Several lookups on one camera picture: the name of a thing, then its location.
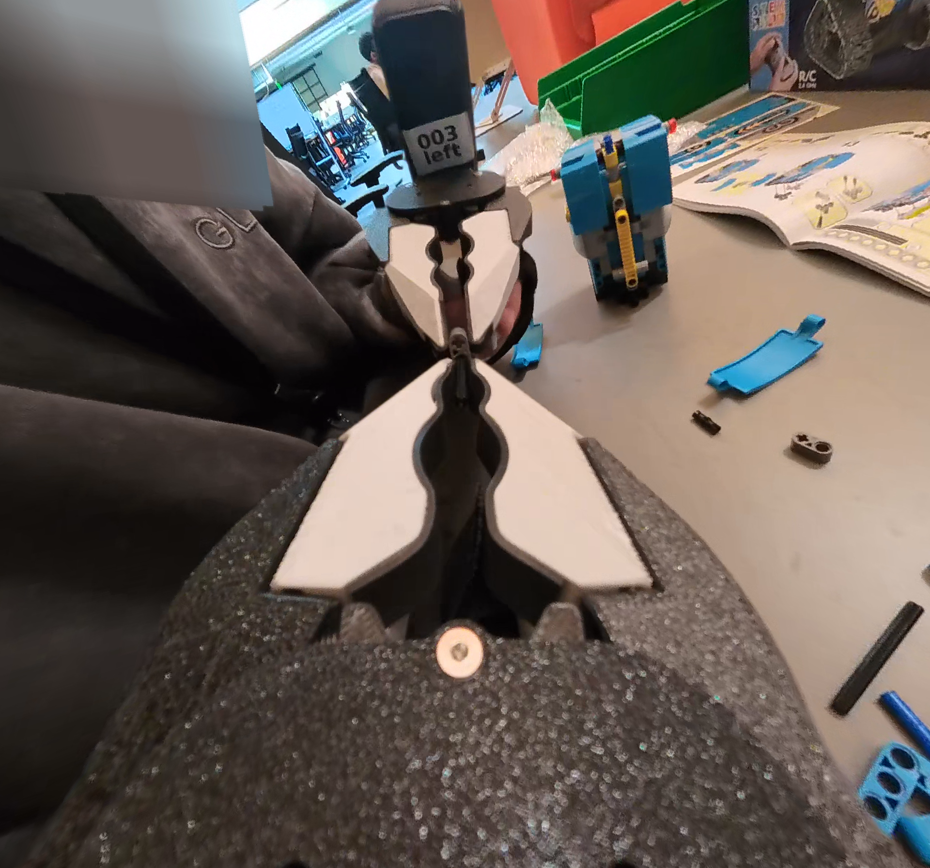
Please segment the person's left forearm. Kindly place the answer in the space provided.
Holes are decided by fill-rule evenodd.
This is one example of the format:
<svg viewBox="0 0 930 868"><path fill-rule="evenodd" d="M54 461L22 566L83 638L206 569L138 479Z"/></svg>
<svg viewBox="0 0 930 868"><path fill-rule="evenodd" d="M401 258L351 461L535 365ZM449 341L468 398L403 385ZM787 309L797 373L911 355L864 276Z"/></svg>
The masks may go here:
<svg viewBox="0 0 930 868"><path fill-rule="evenodd" d="M387 285L366 232L297 167L265 152L273 206L263 227L288 254L356 340L402 348L417 339Z"/></svg>

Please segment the white instruction booklet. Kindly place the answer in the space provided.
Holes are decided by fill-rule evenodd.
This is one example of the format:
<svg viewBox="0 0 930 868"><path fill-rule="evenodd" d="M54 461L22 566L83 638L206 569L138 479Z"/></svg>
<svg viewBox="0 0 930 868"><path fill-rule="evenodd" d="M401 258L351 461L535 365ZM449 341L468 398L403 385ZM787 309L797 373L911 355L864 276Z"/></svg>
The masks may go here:
<svg viewBox="0 0 930 868"><path fill-rule="evenodd" d="M744 216L929 295L929 124L781 133L674 184L675 204Z"/></svg>

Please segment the blue curved panel piece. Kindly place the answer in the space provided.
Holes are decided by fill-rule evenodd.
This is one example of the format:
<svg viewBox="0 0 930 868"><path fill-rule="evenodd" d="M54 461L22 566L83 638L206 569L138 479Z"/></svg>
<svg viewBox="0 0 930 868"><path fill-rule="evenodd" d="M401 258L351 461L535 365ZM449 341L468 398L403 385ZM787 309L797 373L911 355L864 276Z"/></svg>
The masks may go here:
<svg viewBox="0 0 930 868"><path fill-rule="evenodd" d="M512 350L511 365L515 370L523 372L536 367L541 362L543 335L541 323L531 319L525 333Z"/></svg>
<svg viewBox="0 0 930 868"><path fill-rule="evenodd" d="M810 315L797 329L780 329L749 354L712 371L707 384L716 392L750 397L808 363L822 348L817 338L826 324Z"/></svg>

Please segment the clear plastic bag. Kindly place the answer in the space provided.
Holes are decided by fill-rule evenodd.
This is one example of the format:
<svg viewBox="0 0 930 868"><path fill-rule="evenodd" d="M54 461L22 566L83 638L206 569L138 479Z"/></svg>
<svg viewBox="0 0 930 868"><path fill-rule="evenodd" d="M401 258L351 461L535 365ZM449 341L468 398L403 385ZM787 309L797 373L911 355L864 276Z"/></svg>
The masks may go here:
<svg viewBox="0 0 930 868"><path fill-rule="evenodd" d="M547 99L539 120L509 145L510 151L504 160L507 185L527 194L550 183L552 173L561 168L562 158L574 143L575 138L564 118Z"/></svg>

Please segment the blue yellow toy brick model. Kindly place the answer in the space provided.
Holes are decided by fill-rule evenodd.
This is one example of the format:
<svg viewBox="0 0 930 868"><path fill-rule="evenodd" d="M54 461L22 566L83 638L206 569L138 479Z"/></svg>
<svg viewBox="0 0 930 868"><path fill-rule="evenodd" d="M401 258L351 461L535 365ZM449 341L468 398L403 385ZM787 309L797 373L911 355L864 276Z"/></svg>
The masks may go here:
<svg viewBox="0 0 930 868"><path fill-rule="evenodd" d="M668 282L672 186L668 136L677 120L647 115L569 148L552 177L564 189L575 250L596 300L635 306Z"/></svg>

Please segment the dark blue toy kit box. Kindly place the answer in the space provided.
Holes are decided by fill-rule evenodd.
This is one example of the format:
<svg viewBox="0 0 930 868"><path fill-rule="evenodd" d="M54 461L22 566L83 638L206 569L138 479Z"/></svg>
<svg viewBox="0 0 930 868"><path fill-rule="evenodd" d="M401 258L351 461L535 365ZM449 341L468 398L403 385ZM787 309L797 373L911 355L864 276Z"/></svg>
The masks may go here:
<svg viewBox="0 0 930 868"><path fill-rule="evenodd" d="M748 0L754 91L927 90L929 0Z"/></svg>

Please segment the person's left hand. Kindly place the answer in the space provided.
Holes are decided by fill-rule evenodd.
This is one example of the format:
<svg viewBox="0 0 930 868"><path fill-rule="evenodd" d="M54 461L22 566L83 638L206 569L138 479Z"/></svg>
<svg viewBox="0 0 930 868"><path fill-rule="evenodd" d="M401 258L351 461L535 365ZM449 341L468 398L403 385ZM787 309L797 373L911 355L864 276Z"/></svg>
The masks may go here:
<svg viewBox="0 0 930 868"><path fill-rule="evenodd" d="M522 283L515 281L508 300L502 310L501 317L496 325L496 338L505 342L512 334L522 305Z"/></svg>

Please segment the long black axle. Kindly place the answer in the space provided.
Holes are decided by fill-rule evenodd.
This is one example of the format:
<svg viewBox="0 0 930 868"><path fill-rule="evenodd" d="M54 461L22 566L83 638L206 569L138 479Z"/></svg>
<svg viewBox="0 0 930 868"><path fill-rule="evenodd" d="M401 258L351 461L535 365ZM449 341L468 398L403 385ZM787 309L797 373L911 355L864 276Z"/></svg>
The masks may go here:
<svg viewBox="0 0 930 868"><path fill-rule="evenodd" d="M835 715L845 717L854 709L866 689L923 616L924 607L914 601L901 606L832 698L830 710Z"/></svg>

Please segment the printed paper sheet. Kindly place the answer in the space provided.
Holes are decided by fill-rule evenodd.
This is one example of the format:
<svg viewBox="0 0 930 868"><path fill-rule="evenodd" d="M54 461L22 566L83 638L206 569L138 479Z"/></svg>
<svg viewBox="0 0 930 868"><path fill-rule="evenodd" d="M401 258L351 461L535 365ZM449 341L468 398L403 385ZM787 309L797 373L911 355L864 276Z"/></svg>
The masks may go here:
<svg viewBox="0 0 930 868"><path fill-rule="evenodd" d="M681 143L671 144L672 177L734 155L776 133L802 126L836 110L832 105L790 94L761 96L713 119Z"/></svg>

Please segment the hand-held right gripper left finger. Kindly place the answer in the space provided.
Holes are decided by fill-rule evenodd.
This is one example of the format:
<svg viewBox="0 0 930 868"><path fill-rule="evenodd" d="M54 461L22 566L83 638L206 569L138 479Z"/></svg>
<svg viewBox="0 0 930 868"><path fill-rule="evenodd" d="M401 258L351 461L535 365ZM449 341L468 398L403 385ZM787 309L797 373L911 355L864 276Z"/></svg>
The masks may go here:
<svg viewBox="0 0 930 868"><path fill-rule="evenodd" d="M428 544L435 493L418 444L453 370L440 361L342 434L331 466L273 572L273 595L366 602L387 624L415 613L441 581Z"/></svg>

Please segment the blue axle rod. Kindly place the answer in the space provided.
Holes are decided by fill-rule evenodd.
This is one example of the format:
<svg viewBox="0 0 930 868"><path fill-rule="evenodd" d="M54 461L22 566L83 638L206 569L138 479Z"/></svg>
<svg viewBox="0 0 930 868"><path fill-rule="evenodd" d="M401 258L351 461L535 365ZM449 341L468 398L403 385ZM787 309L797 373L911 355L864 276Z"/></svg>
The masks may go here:
<svg viewBox="0 0 930 868"><path fill-rule="evenodd" d="M892 720L910 737L925 758L929 758L929 726L894 690L883 692L879 703Z"/></svg>

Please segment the green plastic bin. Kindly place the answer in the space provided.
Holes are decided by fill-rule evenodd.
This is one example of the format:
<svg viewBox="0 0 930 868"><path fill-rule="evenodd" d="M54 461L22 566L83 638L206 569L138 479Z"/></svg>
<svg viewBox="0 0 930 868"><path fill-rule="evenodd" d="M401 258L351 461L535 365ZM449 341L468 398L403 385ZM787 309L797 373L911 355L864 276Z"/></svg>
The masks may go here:
<svg viewBox="0 0 930 868"><path fill-rule="evenodd" d="M542 77L575 137L683 118L749 83L748 0L675 2Z"/></svg>

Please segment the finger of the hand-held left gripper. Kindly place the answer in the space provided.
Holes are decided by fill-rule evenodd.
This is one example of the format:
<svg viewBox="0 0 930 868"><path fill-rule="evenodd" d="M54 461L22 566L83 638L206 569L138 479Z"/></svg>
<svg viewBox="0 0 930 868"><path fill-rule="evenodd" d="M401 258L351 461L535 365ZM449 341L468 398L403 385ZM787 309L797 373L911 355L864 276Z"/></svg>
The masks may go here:
<svg viewBox="0 0 930 868"><path fill-rule="evenodd" d="M521 250L512 238L507 211L482 211L459 224L460 327L471 350L499 350L496 325L515 281Z"/></svg>
<svg viewBox="0 0 930 868"><path fill-rule="evenodd" d="M444 298L435 279L431 256L437 233L424 223L395 225L389 229L385 273L406 318L435 350L448 350Z"/></svg>

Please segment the blue holed liftarm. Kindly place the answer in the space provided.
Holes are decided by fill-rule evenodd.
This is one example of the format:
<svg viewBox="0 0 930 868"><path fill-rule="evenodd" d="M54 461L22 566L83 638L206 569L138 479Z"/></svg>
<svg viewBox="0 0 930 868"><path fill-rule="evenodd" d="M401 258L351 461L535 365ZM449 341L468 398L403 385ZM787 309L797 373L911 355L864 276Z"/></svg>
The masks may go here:
<svg viewBox="0 0 930 868"><path fill-rule="evenodd" d="M894 835L917 793L928 796L929 761L901 743L883 746L860 783L857 795L887 837Z"/></svg>

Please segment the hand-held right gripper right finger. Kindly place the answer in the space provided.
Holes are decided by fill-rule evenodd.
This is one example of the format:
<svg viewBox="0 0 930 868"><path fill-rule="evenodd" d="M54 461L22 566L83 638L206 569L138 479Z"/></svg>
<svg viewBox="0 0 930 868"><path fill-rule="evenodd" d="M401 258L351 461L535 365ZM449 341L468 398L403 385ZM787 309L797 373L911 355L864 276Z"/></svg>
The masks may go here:
<svg viewBox="0 0 930 868"><path fill-rule="evenodd" d="M653 588L653 573L578 432L482 362L472 366L487 474L482 577L518 619L552 603Z"/></svg>

